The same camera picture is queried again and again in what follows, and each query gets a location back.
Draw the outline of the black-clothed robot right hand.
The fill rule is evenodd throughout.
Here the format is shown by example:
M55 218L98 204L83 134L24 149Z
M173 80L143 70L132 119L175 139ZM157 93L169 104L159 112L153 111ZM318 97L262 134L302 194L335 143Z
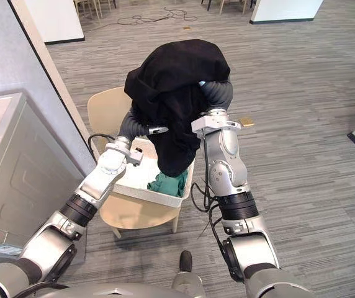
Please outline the black-clothed robot right hand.
M208 103L208 110L227 110L229 108L233 100L233 85L229 79L226 81L200 81L199 86Z

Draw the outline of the black-clothed robot left hand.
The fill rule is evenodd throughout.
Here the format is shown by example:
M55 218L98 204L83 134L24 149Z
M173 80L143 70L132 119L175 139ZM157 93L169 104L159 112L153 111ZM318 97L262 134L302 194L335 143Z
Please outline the black-clothed robot left hand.
M156 135L168 131L169 129L167 127L141 124L134 114L133 109L129 109L120 125L118 136L133 141L135 137Z

